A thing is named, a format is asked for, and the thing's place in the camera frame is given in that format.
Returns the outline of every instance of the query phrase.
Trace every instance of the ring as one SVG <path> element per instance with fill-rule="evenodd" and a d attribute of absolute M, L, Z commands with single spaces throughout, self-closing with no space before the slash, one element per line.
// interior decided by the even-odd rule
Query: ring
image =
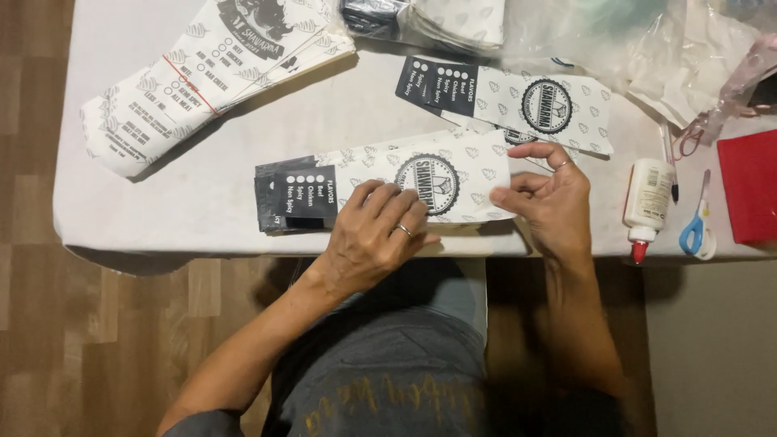
<path fill-rule="evenodd" d="M 408 237 L 413 238 L 413 234 L 403 224 L 397 223 L 396 226 L 394 226 L 394 230 L 396 230 L 396 229 L 401 229 L 401 230 L 405 231 L 405 233 L 407 234 Z"/>
<path fill-rule="evenodd" d="M 570 162 L 571 161 L 569 161 L 569 160 L 564 161 L 563 163 L 561 163 L 560 166 L 557 166 L 556 169 L 553 170 L 553 171 L 558 171 L 561 167 L 565 166 L 566 164 L 569 164 Z"/>

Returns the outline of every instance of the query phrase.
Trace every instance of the red box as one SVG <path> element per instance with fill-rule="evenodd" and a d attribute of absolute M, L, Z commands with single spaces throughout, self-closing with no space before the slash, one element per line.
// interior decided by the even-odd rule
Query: red box
<path fill-rule="evenodd" d="M 718 141 L 733 240 L 777 240 L 777 130 Z"/>

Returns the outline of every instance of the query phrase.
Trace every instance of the person's left hand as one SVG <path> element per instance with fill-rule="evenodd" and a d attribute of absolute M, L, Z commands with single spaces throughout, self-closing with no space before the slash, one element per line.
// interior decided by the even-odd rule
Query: person's left hand
<path fill-rule="evenodd" d="M 356 187 L 337 215 L 329 245 L 311 269 L 336 299 L 367 291 L 424 246 L 440 241 L 426 233 L 426 224 L 427 205 L 417 191 L 369 180 Z"/>

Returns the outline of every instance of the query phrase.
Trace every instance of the white table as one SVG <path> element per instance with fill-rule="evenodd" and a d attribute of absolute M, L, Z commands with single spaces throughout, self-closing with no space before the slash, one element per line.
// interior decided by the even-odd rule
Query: white table
<path fill-rule="evenodd" d="M 148 179 L 133 184 L 117 177 L 86 155 L 78 109 L 167 51 L 200 7 L 200 2 L 184 0 L 76 2 L 54 222 L 62 243 L 83 257 L 132 270 L 115 256 L 177 253 L 180 259 L 188 259 L 320 253 L 328 233 L 266 236 L 259 232 L 255 165 L 451 126 L 394 96 L 403 62 L 400 51 L 406 47 L 360 42 L 358 58 L 244 103 L 208 126 L 198 136 L 202 141 Z M 775 118 L 734 121 L 726 126 L 724 137 L 773 128 L 777 128 Z M 662 143 L 657 123 L 622 96 L 613 98 L 609 138 L 615 147 L 611 160 L 583 156 L 580 167 L 592 184 L 594 253 L 625 256 L 630 244 L 621 220 L 630 167 L 638 157 L 660 158 Z M 543 171 L 525 160 L 511 165 L 516 172 Z M 710 205 L 718 257 L 768 256 L 733 243 L 720 167 L 716 152 L 709 149 L 678 164 L 681 202 L 672 206 L 667 228 L 650 245 L 649 255 L 683 256 L 678 236 L 696 209 L 707 166 L 713 169 Z M 531 248 L 518 231 L 519 222 L 492 222 L 478 232 L 453 232 L 444 236 L 442 251 L 424 255 L 525 256 Z"/>

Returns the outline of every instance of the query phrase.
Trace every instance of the glue bottle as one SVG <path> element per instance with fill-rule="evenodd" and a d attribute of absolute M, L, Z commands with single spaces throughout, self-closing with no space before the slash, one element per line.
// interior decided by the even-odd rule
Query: glue bottle
<path fill-rule="evenodd" d="M 643 158 L 634 163 L 623 222 L 631 227 L 629 241 L 637 264 L 645 259 L 648 244 L 664 228 L 674 174 L 672 165 L 658 159 Z"/>

